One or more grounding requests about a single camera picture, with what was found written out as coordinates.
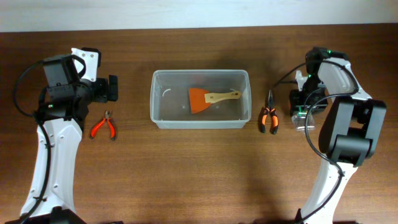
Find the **small red diagonal cutters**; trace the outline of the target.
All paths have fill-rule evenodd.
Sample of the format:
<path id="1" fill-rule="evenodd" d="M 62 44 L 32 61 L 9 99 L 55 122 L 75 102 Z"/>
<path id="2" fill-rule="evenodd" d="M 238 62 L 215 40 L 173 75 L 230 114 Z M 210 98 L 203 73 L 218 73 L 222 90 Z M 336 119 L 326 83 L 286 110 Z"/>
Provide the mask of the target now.
<path id="1" fill-rule="evenodd" d="M 90 130 L 90 139 L 94 139 L 96 137 L 97 132 L 101 129 L 101 127 L 107 123 L 109 130 L 110 130 L 110 139 L 112 141 L 116 140 L 116 128 L 113 124 L 113 120 L 111 117 L 111 112 L 110 111 L 105 111 L 104 116 L 100 122 L 95 124 L 92 129 Z"/>

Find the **clear case of screwdrivers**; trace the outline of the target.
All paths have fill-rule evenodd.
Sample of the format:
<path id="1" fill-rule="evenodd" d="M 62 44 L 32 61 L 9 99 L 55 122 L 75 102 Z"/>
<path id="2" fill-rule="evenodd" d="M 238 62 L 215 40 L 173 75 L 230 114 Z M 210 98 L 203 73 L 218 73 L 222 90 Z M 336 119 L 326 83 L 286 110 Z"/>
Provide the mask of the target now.
<path id="1" fill-rule="evenodd" d="M 303 113 L 303 112 L 299 112 L 297 114 L 294 114 L 291 117 L 292 124 L 293 124 L 293 126 L 294 126 L 296 131 L 301 131 L 301 132 L 305 131 L 305 119 L 306 119 L 306 117 L 307 117 L 307 114 Z M 315 120 L 314 120 L 312 115 L 310 115 L 308 117 L 307 129 L 309 131 L 312 131 L 312 130 L 315 129 Z"/>

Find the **orange black needle-nose pliers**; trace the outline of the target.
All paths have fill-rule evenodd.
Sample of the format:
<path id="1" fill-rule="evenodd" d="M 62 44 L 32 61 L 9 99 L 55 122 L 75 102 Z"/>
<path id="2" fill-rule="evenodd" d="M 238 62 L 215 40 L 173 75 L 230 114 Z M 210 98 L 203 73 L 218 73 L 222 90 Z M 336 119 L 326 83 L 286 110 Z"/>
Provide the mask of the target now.
<path id="1" fill-rule="evenodd" d="M 260 120 L 260 130 L 262 133 L 266 131 L 266 119 L 267 117 L 271 118 L 271 127 L 270 133 L 277 134 L 279 128 L 279 119 L 277 117 L 276 109 L 274 108 L 274 97 L 273 91 L 269 90 L 268 99 L 266 101 L 266 105 L 261 113 L 261 120 Z"/>

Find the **orange scraper wooden handle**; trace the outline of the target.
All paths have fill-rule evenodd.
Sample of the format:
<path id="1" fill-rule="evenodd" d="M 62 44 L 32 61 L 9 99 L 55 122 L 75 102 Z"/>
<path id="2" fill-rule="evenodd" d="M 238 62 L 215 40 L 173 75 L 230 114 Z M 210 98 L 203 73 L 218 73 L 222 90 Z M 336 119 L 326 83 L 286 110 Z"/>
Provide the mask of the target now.
<path id="1" fill-rule="evenodd" d="M 201 88 L 189 88 L 188 95 L 190 100 L 191 113 L 196 114 L 209 108 L 212 104 L 224 100 L 237 100 L 241 97 L 240 91 L 229 93 L 210 93 Z"/>

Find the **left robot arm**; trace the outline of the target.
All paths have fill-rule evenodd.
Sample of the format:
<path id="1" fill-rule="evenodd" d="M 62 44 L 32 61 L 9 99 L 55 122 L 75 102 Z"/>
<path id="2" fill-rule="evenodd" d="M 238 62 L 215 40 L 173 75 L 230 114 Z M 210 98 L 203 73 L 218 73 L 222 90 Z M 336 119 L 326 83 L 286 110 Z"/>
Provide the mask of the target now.
<path id="1" fill-rule="evenodd" d="M 38 108 L 24 113 L 37 124 L 38 152 L 27 200 L 16 223 L 83 223 L 75 210 L 75 159 L 91 103 L 118 100 L 118 78 L 99 78 L 98 49 L 73 48 L 70 54 L 39 60 L 47 85 Z"/>

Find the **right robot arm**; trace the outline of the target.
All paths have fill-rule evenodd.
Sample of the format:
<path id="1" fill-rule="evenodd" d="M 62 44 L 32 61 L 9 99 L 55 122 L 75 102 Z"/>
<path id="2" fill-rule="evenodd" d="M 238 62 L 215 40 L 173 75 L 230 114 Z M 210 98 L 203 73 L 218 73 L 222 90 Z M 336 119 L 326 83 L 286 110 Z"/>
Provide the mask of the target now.
<path id="1" fill-rule="evenodd" d="M 333 223 L 343 191 L 366 159 L 373 156 L 387 106 L 367 94 L 353 75 L 348 55 L 314 47 L 305 55 L 308 75 L 295 74 L 297 89 L 289 94 L 290 115 L 296 130 L 309 134 L 312 115 L 325 109 L 318 146 L 320 170 L 295 223 Z"/>

